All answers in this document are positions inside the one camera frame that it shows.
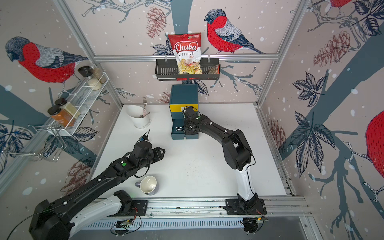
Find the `yellow top drawer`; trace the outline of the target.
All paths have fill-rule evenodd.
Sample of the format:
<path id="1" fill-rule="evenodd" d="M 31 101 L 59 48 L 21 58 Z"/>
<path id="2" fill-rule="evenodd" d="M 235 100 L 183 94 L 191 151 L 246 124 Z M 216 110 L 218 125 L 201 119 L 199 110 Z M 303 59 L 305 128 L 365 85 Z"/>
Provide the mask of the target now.
<path id="1" fill-rule="evenodd" d="M 182 112 L 187 107 L 193 107 L 195 112 L 199 110 L 199 104 L 170 104 L 169 107 L 172 113 Z"/>

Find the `teal bottom drawer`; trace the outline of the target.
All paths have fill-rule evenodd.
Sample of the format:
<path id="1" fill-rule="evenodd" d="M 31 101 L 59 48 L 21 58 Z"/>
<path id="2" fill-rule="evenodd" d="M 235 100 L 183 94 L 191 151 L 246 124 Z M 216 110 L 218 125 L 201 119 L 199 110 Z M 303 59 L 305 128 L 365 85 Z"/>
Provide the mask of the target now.
<path id="1" fill-rule="evenodd" d="M 183 119 L 177 119 L 172 120 L 172 131 L 171 131 L 171 137 L 173 140 L 197 140 L 199 138 L 198 134 L 194 135 L 187 135 L 185 131 L 175 131 L 175 127 L 184 127 L 184 120 Z"/>

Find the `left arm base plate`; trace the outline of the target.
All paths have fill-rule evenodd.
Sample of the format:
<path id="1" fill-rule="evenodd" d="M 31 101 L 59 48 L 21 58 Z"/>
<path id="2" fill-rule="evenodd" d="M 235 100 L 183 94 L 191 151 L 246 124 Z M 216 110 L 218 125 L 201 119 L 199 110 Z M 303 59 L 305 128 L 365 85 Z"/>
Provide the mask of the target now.
<path id="1" fill-rule="evenodd" d="M 146 215 L 148 202 L 147 200 L 133 200 L 132 197 L 125 192 L 120 190 L 114 193 L 114 196 L 119 198 L 119 211 L 114 217 L 143 217 Z"/>

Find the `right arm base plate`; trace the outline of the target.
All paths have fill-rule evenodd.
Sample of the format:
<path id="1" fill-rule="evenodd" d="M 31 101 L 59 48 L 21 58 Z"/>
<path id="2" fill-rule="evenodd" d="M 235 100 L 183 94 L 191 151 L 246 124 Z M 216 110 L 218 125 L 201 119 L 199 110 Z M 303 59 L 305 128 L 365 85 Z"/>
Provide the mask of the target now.
<path id="1" fill-rule="evenodd" d="M 266 205 L 263 199 L 252 198 L 244 201 L 242 199 L 226 199 L 224 210 L 228 215 L 266 215 Z"/>

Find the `teal drawer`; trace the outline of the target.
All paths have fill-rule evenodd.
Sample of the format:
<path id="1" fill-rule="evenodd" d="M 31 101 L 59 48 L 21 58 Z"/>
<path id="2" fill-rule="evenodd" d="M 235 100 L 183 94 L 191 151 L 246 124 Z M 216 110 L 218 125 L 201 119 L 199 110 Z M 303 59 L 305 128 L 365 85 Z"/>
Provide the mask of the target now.
<path id="1" fill-rule="evenodd" d="M 183 119 L 184 114 L 183 114 L 183 112 L 171 112 L 171 117 L 173 120 Z"/>
<path id="2" fill-rule="evenodd" d="M 175 131 L 175 127 L 184 127 L 184 120 L 183 119 L 177 119 L 172 120 L 172 131 L 171 131 L 171 137 L 173 140 L 197 140 L 199 138 L 198 134 L 194 135 L 187 135 L 185 131 Z"/>

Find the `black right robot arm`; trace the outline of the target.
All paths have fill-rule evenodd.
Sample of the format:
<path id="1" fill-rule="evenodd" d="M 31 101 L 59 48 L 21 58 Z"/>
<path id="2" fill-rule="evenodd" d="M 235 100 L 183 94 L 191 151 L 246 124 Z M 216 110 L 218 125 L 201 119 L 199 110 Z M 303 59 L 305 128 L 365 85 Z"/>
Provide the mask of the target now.
<path id="1" fill-rule="evenodd" d="M 239 207 L 244 213 L 250 212 L 259 198 L 252 186 L 249 173 L 254 156 L 244 133 L 214 123 L 192 106 L 185 107 L 182 113 L 186 135 L 203 133 L 222 145 L 226 163 L 236 172 Z"/>

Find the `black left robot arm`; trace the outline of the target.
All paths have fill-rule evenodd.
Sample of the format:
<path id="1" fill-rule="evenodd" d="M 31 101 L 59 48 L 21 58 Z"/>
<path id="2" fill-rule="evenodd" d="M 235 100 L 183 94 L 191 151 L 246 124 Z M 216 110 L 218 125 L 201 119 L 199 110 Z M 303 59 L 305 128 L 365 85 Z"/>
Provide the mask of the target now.
<path id="1" fill-rule="evenodd" d="M 138 141 L 131 152 L 113 161 L 93 180 L 53 202 L 39 203 L 32 216 L 29 232 L 34 240 L 68 240 L 82 227 L 114 215 L 131 197 L 123 190 L 103 203 L 90 203 L 115 186 L 133 177 L 142 168 L 164 158 L 165 150 L 146 140 Z"/>

